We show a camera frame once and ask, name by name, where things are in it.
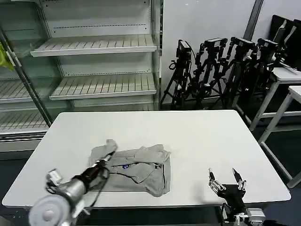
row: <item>white shelf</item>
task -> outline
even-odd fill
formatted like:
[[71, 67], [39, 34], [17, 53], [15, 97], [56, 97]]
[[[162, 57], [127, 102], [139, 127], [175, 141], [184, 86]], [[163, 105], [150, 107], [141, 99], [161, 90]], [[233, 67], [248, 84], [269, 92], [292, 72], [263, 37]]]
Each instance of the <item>white shelf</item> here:
[[51, 100], [156, 94], [152, 73], [64, 77]]
[[6, 132], [44, 132], [48, 130], [38, 110], [0, 113], [0, 134]]
[[[39, 79], [36, 91], [40, 97], [45, 97], [50, 92], [49, 79]], [[0, 104], [30, 102], [32, 98], [20, 79], [0, 80]]]
[[150, 34], [51, 38], [31, 51], [33, 57], [153, 52]]

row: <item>tripod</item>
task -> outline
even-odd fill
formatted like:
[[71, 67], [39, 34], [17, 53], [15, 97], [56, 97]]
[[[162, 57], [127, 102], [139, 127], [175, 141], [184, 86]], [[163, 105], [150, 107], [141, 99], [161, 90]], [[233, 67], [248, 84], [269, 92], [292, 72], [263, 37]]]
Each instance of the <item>tripod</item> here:
[[232, 106], [239, 85], [243, 79], [246, 65], [250, 62], [250, 60], [245, 60], [247, 53], [250, 50], [252, 50], [251, 60], [257, 60], [257, 49], [255, 48], [255, 43], [236, 37], [231, 38], [231, 43], [227, 53], [228, 60], [231, 56], [234, 45], [237, 45], [234, 59], [230, 61], [228, 66], [224, 68], [222, 72], [223, 75], [225, 75], [225, 73], [233, 66], [228, 82], [226, 83], [226, 88], [223, 93], [225, 97], [225, 109], [228, 109]]
[[258, 39], [257, 48], [260, 49], [261, 56], [253, 61], [247, 67], [246, 79], [242, 84], [240, 101], [247, 106], [256, 89], [264, 96], [268, 90], [268, 80], [274, 67], [269, 67], [269, 63], [275, 52], [278, 50], [278, 44], [264, 39]]
[[[211, 39], [204, 42], [204, 44], [201, 44], [200, 46], [200, 55], [204, 53], [204, 49], [207, 50], [208, 58], [204, 61], [203, 64], [200, 63], [200, 58], [197, 58], [197, 69], [194, 71], [195, 77], [194, 77], [194, 84], [191, 85], [191, 87], [195, 87], [198, 83], [198, 90], [196, 92], [196, 105], [195, 109], [203, 108], [202, 107], [202, 100], [205, 97], [208, 97], [211, 95], [212, 90], [216, 91], [220, 95], [222, 95], [222, 86], [220, 83], [220, 67], [224, 63], [222, 59], [223, 51], [227, 43], [227, 39]], [[201, 73], [205, 71], [205, 75], [203, 77], [203, 80], [199, 82], [199, 78]], [[214, 81], [212, 83], [208, 83], [210, 72], [214, 68]], [[214, 85], [218, 84], [218, 91], [214, 89]]]
[[[174, 71], [169, 84], [164, 91], [164, 95], [161, 100], [161, 106], [163, 104], [164, 99], [167, 95], [172, 97], [172, 102], [170, 106], [170, 110], [176, 110], [176, 106], [180, 105], [181, 108], [184, 107], [185, 99], [188, 97], [188, 93], [186, 90], [188, 79], [191, 80], [191, 48], [187, 44], [187, 42], [179, 40], [178, 48], [176, 52], [176, 57], [178, 58], [175, 62], [174, 60], [169, 66], [169, 69]], [[174, 93], [171, 94], [169, 92], [170, 87], [173, 82], [175, 82]]]

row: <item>white desk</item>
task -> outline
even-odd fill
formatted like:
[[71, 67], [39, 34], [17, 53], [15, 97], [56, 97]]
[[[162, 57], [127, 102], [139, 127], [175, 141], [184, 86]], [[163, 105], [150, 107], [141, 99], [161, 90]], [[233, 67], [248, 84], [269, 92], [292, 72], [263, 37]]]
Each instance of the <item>white desk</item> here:
[[[276, 93], [280, 84], [301, 84], [301, 72], [290, 68], [289, 66], [282, 64], [283, 67], [276, 67], [273, 70], [273, 74], [275, 76], [276, 81], [271, 85], [260, 109], [256, 113], [253, 121], [251, 122], [248, 118], [247, 121], [250, 123], [250, 130], [254, 130], [261, 118], [273, 118], [276, 115], [276, 112], [265, 113], [271, 99]], [[283, 116], [296, 116], [301, 115], [301, 111], [295, 112], [285, 112]]]
[[[247, 180], [244, 202], [275, 202], [290, 193], [237, 112], [62, 113], [16, 178], [2, 204], [32, 206], [47, 195], [45, 175], [58, 168], [66, 180], [87, 166], [92, 148], [114, 139], [119, 150], [163, 144], [171, 153], [171, 191], [102, 193], [96, 207], [218, 205], [208, 168], [221, 183], [235, 183], [234, 167]], [[95, 193], [85, 196], [90, 204]]]
[[269, 149], [269, 147], [265, 143], [265, 141], [268, 139], [268, 137], [272, 132], [291, 131], [291, 130], [301, 129], [300, 125], [277, 126], [279, 120], [281, 119], [282, 116], [284, 116], [285, 111], [287, 110], [288, 106], [291, 104], [293, 99], [295, 99], [301, 104], [301, 86], [290, 86], [288, 90], [289, 90], [289, 94], [282, 102], [276, 115], [274, 116], [274, 118], [269, 123], [268, 127], [266, 128], [266, 130], [258, 140], [258, 143], [260, 144], [262, 149], [271, 157], [271, 159], [278, 166], [278, 168], [282, 170], [283, 174], [286, 176], [286, 178], [289, 181], [287, 183], [287, 186], [289, 188], [293, 188], [301, 182], [301, 172], [293, 178], [292, 175], [286, 170], [284, 165], [282, 165], [282, 163], [278, 160], [278, 158], [273, 154], [273, 152]]

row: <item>shelving unit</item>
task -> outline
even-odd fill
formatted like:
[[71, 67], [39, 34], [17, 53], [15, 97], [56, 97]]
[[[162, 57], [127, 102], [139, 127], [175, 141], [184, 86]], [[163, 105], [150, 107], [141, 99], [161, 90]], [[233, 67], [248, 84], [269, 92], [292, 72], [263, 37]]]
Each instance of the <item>shelving unit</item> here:
[[151, 73], [63, 78], [51, 100], [121, 97], [156, 94]]
[[153, 52], [150, 34], [51, 38], [31, 51], [33, 57]]
[[[51, 91], [49, 79], [38, 79], [37, 93], [45, 97]], [[20, 79], [0, 80], [0, 104], [30, 102], [32, 98]]]
[[0, 134], [5, 132], [44, 132], [48, 126], [38, 110], [0, 113]]
[[28, 1], [0, 10], [22, 65], [0, 75], [0, 134], [47, 131], [41, 113], [158, 109], [160, 0]]

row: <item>cable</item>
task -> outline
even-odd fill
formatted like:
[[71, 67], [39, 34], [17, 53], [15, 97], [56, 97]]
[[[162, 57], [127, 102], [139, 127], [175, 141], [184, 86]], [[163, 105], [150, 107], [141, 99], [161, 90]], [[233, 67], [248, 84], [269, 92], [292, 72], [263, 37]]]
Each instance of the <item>cable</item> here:
[[95, 205], [95, 203], [96, 203], [96, 201], [97, 201], [97, 199], [98, 199], [98, 197], [99, 197], [99, 195], [100, 195], [100, 193], [101, 193], [101, 191], [102, 191], [102, 189], [103, 189], [103, 186], [105, 185], [105, 182], [109, 179], [109, 177], [110, 177], [110, 171], [108, 170], [108, 168], [104, 168], [104, 170], [106, 170], [106, 173], [107, 173], [107, 178], [105, 178], [105, 177], [103, 177], [102, 176], [102, 178], [104, 179], [104, 180], [101, 180], [100, 182], [99, 182], [99, 189], [98, 189], [98, 192], [97, 192], [97, 195], [96, 195], [96, 197], [95, 197], [95, 199], [94, 199], [94, 201], [93, 201], [93, 203], [89, 206], [89, 207], [93, 207], [94, 205]]
[[168, 68], [169, 68], [170, 70], [174, 71], [174, 70], [175, 70], [176, 64], [175, 64], [175, 61], [174, 61], [174, 60], [172, 60], [171, 62], [172, 62], [172, 63], [168, 66]]
[[187, 43], [187, 45], [190, 47], [190, 49], [191, 49], [191, 51], [192, 51], [192, 53], [193, 53], [194, 60], [196, 60], [196, 55], [194, 54], [194, 51], [193, 51], [193, 49], [191, 48], [191, 46], [190, 46], [190, 44], [189, 44], [188, 42], [186, 42], [186, 43]]

